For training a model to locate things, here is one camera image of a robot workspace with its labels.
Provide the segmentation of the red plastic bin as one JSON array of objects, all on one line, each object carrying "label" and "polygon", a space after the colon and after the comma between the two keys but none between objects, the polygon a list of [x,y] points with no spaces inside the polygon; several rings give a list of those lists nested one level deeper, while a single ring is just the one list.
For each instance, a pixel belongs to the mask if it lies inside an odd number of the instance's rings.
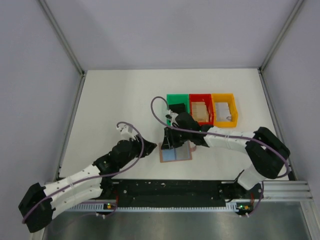
[{"label": "red plastic bin", "polygon": [[190,114],[200,125],[214,124],[214,107],[211,94],[190,94]]}]

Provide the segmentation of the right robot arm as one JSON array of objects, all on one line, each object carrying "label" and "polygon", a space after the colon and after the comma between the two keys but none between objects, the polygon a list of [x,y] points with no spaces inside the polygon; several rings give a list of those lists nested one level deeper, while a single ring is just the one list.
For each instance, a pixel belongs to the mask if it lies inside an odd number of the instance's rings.
[{"label": "right robot arm", "polygon": [[199,124],[187,112],[172,110],[165,116],[169,124],[164,129],[163,150],[176,149],[189,141],[195,146],[224,148],[248,155],[251,165],[236,178],[233,192],[245,198],[252,188],[265,179],[276,179],[288,166],[291,152],[268,128],[253,132],[232,131],[210,124]]}]

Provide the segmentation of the brown leather card holder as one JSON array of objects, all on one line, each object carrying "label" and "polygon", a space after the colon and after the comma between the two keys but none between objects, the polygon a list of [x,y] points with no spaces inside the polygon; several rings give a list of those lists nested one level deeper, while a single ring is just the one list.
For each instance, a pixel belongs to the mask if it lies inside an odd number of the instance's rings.
[{"label": "brown leather card holder", "polygon": [[173,149],[160,149],[159,159],[161,163],[190,161],[193,159],[192,153],[197,146],[190,141],[185,142],[182,146]]}]

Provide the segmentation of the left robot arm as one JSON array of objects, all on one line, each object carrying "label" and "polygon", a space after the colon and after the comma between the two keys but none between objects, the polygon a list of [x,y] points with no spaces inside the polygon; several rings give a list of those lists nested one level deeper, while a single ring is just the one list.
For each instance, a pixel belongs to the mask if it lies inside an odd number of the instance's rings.
[{"label": "left robot arm", "polygon": [[18,209],[30,233],[42,230],[75,205],[99,197],[109,198],[114,191],[111,178],[129,170],[129,162],[135,165],[157,147],[139,132],[133,133],[135,127],[129,123],[124,122],[117,130],[123,139],[86,168],[61,180],[45,185],[37,182],[28,188]]}]

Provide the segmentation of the yellow plastic bin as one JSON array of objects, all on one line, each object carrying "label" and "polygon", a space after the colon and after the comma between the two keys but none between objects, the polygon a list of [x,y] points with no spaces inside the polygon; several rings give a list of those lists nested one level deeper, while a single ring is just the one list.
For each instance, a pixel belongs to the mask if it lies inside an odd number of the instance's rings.
[{"label": "yellow plastic bin", "polygon": [[219,128],[235,128],[238,123],[238,111],[232,93],[211,94],[214,122]]}]

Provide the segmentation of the green plastic bin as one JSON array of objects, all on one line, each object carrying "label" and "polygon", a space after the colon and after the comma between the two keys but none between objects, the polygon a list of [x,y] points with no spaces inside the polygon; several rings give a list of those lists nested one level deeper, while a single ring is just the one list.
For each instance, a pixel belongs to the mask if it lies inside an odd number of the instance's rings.
[{"label": "green plastic bin", "polygon": [[166,101],[172,112],[177,114],[182,112],[190,113],[189,94],[167,94]]}]

